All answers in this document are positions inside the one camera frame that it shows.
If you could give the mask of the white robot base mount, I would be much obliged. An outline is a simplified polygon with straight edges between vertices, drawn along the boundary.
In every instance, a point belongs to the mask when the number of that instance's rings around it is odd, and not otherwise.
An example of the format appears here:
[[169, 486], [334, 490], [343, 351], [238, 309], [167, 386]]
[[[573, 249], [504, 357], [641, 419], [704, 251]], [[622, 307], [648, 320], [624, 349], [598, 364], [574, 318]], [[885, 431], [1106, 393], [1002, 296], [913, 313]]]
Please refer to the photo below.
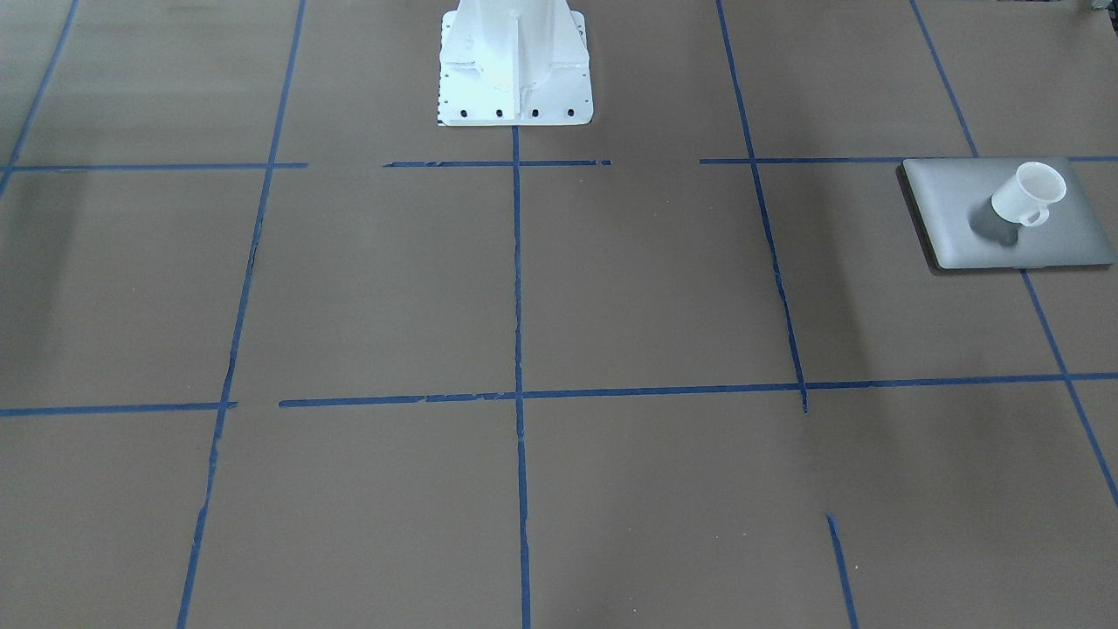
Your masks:
[[439, 125], [594, 120], [587, 23], [567, 1], [459, 1], [439, 34]]

